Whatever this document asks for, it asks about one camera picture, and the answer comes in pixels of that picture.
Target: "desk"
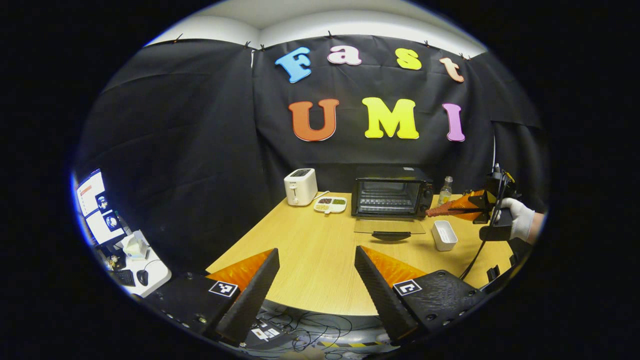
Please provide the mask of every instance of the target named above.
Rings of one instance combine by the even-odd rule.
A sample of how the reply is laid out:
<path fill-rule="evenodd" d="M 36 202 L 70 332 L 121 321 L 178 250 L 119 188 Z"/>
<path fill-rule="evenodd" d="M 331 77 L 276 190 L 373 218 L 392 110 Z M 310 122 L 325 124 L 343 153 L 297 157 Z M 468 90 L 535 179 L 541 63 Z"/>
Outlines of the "desk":
<path fill-rule="evenodd" d="M 122 288 L 130 294 L 137 294 L 141 297 L 147 297 L 147 295 L 151 294 L 171 279 L 171 270 L 169 270 L 169 268 L 167 268 L 160 260 L 158 255 L 156 255 L 156 252 L 150 247 L 147 251 L 148 254 L 146 259 L 127 258 L 127 266 L 122 268 L 122 270 L 131 270 L 133 272 L 133 281 L 136 283 L 135 286 L 122 286 Z M 147 267 L 146 271 L 149 273 L 149 280 L 146 286 L 140 284 L 138 277 L 136 276 L 136 272 L 144 269 L 145 266 Z"/>
<path fill-rule="evenodd" d="M 350 193 L 328 193 L 326 196 L 347 198 L 342 213 L 325 215 L 307 206 L 290 206 L 284 199 L 256 226 L 228 249 L 213 264 L 209 273 L 218 271 L 262 251 L 278 248 L 280 271 L 276 275 L 267 300 L 318 313 L 336 315 L 377 315 L 358 272 L 354 267 L 357 245 L 392 256 L 427 273 L 447 270 L 459 276 L 476 255 L 482 226 L 453 216 L 425 218 L 420 221 L 425 234 L 413 234 L 401 241 L 382 241 L 371 234 L 355 233 L 356 219 L 351 216 Z M 452 200 L 462 195 L 453 195 Z M 447 220 L 458 237 L 451 251 L 436 250 L 431 228 L 435 220 Z M 499 265 L 505 272 L 513 254 L 506 241 L 489 241 L 465 278 L 480 288 L 488 283 L 486 271 Z"/>

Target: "toaster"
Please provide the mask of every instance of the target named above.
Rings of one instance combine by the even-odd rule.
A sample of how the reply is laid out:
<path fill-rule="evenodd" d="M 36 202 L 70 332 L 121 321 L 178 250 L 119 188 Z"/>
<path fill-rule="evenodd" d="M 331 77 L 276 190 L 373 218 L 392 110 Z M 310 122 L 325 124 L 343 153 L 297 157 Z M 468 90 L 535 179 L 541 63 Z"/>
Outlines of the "toaster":
<path fill-rule="evenodd" d="M 309 205 L 318 193 L 316 170 L 300 168 L 284 178 L 287 203 L 292 206 Z"/>

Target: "black curtain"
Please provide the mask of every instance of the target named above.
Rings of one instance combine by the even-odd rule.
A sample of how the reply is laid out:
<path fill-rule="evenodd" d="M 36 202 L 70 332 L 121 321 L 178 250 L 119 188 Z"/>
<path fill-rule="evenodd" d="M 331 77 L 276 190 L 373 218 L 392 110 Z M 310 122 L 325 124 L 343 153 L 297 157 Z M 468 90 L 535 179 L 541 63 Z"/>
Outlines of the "black curtain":
<path fill-rule="evenodd" d="M 143 48 L 86 121 L 76 174 L 100 168 L 114 208 L 174 272 L 204 270 L 269 210 L 253 121 L 251 49 Z"/>
<path fill-rule="evenodd" d="M 327 60 L 330 49 L 349 45 L 359 50 L 359 65 L 335 64 Z M 275 62 L 299 48 L 311 62 L 309 76 L 289 82 L 287 71 Z M 396 49 L 417 53 L 419 70 L 400 67 Z M 459 66 L 464 82 L 453 80 L 440 59 L 450 58 Z M 351 192 L 355 166 L 393 164 L 423 169 L 437 187 L 445 176 L 453 176 L 453 190 L 483 185 L 492 165 L 493 129 L 486 113 L 480 79 L 470 62 L 457 54 L 409 40 L 369 35 L 308 38 L 278 44 L 256 51 L 253 60 L 255 120 L 261 153 L 267 170 L 271 205 L 285 197 L 282 179 L 301 167 L 317 170 L 321 191 Z M 369 116 L 366 97 L 380 98 L 392 111 L 398 99 L 415 102 L 413 109 L 418 139 L 398 138 L 397 133 L 367 138 Z M 292 130 L 288 106 L 310 101 L 310 127 L 320 129 L 324 115 L 318 101 L 337 99 L 336 130 L 323 141 L 307 142 Z M 449 120 L 442 107 L 453 103 L 461 107 L 463 142 L 447 139 Z"/>
<path fill-rule="evenodd" d="M 526 206 L 548 210 L 551 180 L 548 134 L 525 90 L 491 53 L 470 61 L 483 89 L 483 101 L 495 131 L 495 161 L 507 170 Z"/>

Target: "hand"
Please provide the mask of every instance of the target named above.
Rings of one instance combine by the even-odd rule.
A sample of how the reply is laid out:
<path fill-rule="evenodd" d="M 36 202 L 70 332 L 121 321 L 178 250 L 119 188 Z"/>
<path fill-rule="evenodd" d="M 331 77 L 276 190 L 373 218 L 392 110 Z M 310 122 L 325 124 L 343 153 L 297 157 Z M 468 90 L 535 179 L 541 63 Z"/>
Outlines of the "hand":
<path fill-rule="evenodd" d="M 539 229 L 535 229 L 533 234 L 531 231 L 531 225 L 533 224 L 534 214 L 536 212 L 526 207 L 520 201 L 510 197 L 503 199 L 500 207 L 511 210 L 513 221 L 511 223 L 510 239 L 520 238 L 526 242 L 533 243 L 539 231 Z M 500 211 L 498 211 L 496 218 L 496 221 L 498 220 L 500 220 Z"/>

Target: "white ceiling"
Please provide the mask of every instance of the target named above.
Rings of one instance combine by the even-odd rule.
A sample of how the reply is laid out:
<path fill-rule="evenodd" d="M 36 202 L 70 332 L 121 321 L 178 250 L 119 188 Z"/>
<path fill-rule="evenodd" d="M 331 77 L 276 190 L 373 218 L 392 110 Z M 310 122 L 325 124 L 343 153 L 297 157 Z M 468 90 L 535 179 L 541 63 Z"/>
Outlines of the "white ceiling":
<path fill-rule="evenodd" d="M 477 42 L 433 12 L 404 0 L 227 0 L 193 15 L 226 17 L 264 29 L 283 20 L 336 10 L 370 10 L 409 17 Z"/>

